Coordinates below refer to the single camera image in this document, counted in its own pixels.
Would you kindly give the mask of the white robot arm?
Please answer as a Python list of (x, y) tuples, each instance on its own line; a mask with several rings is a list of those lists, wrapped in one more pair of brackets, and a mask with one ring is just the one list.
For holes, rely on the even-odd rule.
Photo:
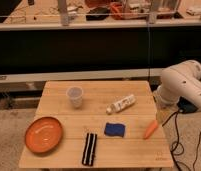
[(185, 98), (201, 110), (201, 64), (187, 60), (162, 70), (161, 84), (156, 90), (158, 103), (172, 106)]

